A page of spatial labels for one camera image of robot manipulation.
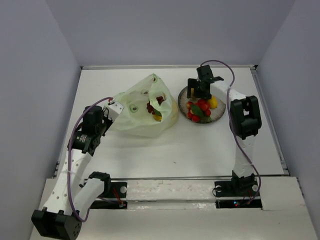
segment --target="white wall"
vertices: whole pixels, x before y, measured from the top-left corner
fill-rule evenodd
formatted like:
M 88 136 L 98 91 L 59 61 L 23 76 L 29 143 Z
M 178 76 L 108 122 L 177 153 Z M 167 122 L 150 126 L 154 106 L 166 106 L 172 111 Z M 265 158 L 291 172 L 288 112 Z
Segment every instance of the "white wall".
M 29 239 L 80 69 L 44 0 L 0 7 L 0 239 Z
M 258 74 L 285 162 L 300 179 L 320 238 L 319 9 L 319 0 L 296 0 Z
M 46 0 L 81 66 L 258 64 L 294 0 Z

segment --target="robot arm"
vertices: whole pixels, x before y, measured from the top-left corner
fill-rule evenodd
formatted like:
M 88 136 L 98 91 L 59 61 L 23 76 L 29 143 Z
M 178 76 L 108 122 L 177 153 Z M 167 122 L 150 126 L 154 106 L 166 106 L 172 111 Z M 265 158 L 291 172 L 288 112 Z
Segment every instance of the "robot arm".
M 35 210 L 31 220 L 43 237 L 61 240 L 75 240 L 82 226 L 82 219 L 88 217 L 88 209 L 100 195 L 107 195 L 111 188 L 111 178 L 107 173 L 92 173 L 83 188 L 80 181 L 84 170 L 93 157 L 100 139 L 122 112 L 123 106 L 118 102 L 110 102 L 106 109 L 93 106 L 83 116 L 83 121 L 74 133 L 71 151 L 71 169 L 68 170 L 68 152 L 66 153 L 62 171 L 54 189 L 45 202 L 42 210 Z M 69 186 L 72 202 L 78 216 L 71 207 L 71 197 L 68 194 Z
M 212 95 L 227 103 L 230 86 L 221 77 L 214 77 L 209 65 L 197 68 L 197 79 L 188 79 L 187 97 L 211 99 Z M 229 90 L 230 121 L 239 145 L 236 145 L 234 168 L 231 181 L 216 182 L 219 186 L 217 197 L 243 196 L 252 186 L 256 185 L 254 169 L 247 157 L 252 159 L 253 146 L 258 130 L 262 126 L 258 99 L 255 96 L 246 96 L 234 89 Z

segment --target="cherry tomato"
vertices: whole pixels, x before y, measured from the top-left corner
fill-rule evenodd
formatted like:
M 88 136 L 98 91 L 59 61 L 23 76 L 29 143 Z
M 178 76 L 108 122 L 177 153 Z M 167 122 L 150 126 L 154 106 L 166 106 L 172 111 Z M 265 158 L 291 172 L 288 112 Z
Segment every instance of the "cherry tomato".
M 209 116 L 211 115 L 210 109 L 205 110 L 204 115 L 206 115 L 207 117 L 209 117 Z
M 203 112 L 208 109 L 208 105 L 206 103 L 201 103 L 201 105 L 199 107 Z
M 194 104 L 192 101 L 188 101 L 188 102 L 186 103 L 186 108 L 187 108 L 187 109 L 190 109 L 192 104 Z
M 198 103 L 199 103 L 199 104 L 205 104 L 205 103 L 206 103 L 206 100 L 200 98 L 200 99 L 198 100 Z
M 186 114 L 186 117 L 187 117 L 188 119 L 192 119 L 193 114 L 192 114 L 191 112 L 188 112 L 188 113 Z
M 193 115 L 191 120 L 192 120 L 192 122 L 197 123 L 200 121 L 200 117 L 198 117 L 197 115 Z

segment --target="white table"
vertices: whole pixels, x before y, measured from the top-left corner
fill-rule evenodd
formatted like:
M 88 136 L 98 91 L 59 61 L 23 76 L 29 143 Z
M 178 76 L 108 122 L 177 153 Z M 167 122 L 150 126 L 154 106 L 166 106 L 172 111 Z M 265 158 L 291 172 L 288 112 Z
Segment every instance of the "white table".
M 317 240 L 295 177 L 262 177 L 263 209 L 216 209 L 213 182 L 129 180 L 128 210 L 91 210 L 77 240 Z M 48 238 L 33 228 L 30 240 Z
M 233 69 L 233 87 L 245 95 L 259 98 L 248 67 Z M 227 68 L 212 68 L 214 76 L 221 76 L 229 84 Z M 83 70 L 67 130 L 67 146 L 71 130 L 85 106 L 104 97 L 126 91 L 144 77 L 160 76 L 177 100 L 188 78 L 195 78 L 195 68 L 145 68 Z M 279 154 L 260 105 L 262 128 L 256 137 L 253 162 L 262 175 L 283 174 Z M 65 158 L 67 148 L 62 153 Z M 228 114 L 213 124 L 196 124 L 179 114 L 177 123 L 157 138 L 142 138 L 109 130 L 87 166 L 84 176 L 94 171 L 107 172 L 112 178 L 159 178 L 230 176 L 235 161 L 235 142 L 229 128 Z

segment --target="white tabletop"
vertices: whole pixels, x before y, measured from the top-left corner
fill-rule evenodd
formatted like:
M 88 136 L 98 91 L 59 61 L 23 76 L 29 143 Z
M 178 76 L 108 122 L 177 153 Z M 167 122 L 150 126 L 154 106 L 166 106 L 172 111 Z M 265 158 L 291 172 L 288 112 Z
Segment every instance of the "white tabletop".
M 236 67 L 234 89 L 259 98 L 251 71 Z M 212 68 L 214 76 L 231 82 L 227 68 Z M 146 76 L 162 78 L 177 100 L 188 78 L 195 78 L 195 68 L 146 68 L 83 70 L 71 113 L 66 141 L 85 106 L 104 97 L 124 92 Z M 265 112 L 260 105 L 262 128 L 256 137 L 253 162 L 262 175 L 280 175 L 283 169 Z M 62 157 L 65 158 L 66 147 Z M 95 151 L 84 176 L 94 171 L 107 172 L 112 178 L 206 177 L 230 176 L 235 163 L 235 142 L 225 112 L 212 124 L 190 122 L 179 113 L 177 123 L 157 138 L 125 135 L 109 130 Z

